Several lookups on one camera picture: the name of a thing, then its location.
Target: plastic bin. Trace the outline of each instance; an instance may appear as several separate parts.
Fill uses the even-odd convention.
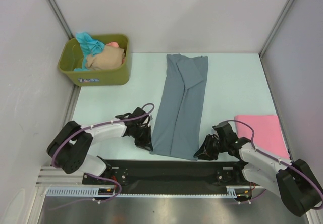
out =
[[[69,40],[63,49],[58,63],[59,70],[66,74],[78,86],[123,85],[129,81],[131,59],[129,39],[125,35],[97,35],[91,36],[104,44],[117,42],[125,50],[125,61],[119,67],[109,70],[73,71],[82,67],[83,53],[75,38]]]

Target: pile of clothes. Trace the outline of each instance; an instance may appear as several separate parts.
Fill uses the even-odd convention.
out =
[[[124,49],[116,42],[104,45],[85,32],[77,33],[75,38],[80,44],[84,58],[82,67],[75,68],[74,71],[114,69],[125,60]]]

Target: bin label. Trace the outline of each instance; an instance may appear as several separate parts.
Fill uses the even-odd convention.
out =
[[[78,78],[78,81],[80,83],[91,83],[91,82],[99,82],[99,79],[83,79],[83,78]]]

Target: metal floor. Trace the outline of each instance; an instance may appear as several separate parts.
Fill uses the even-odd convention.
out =
[[[83,201],[49,210],[77,198],[46,197],[38,224],[304,224],[306,216],[291,214],[266,191],[251,204],[220,198],[126,198],[108,203]]]

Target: pant leg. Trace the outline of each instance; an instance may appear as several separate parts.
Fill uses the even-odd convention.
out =
[[[184,95],[178,112],[170,156],[197,160],[199,131],[208,72],[208,57],[177,61],[184,82]]]
[[[177,67],[180,55],[167,55],[167,75],[151,142],[153,152],[170,156],[175,123],[184,95],[184,82]]]

